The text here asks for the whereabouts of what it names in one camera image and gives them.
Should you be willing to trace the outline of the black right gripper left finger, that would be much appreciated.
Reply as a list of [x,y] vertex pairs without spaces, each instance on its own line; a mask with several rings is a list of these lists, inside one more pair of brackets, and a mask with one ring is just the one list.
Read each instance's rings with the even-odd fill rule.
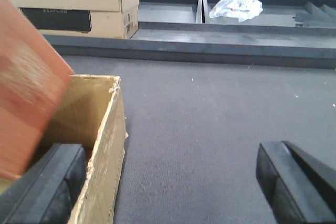
[[67,223],[86,180],[81,144],[54,144],[1,194],[1,223]]

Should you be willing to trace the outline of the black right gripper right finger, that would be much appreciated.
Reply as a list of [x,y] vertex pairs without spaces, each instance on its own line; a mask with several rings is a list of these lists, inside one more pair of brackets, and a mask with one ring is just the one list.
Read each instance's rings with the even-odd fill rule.
[[293,143],[260,143],[256,178],[277,223],[335,223],[335,169]]

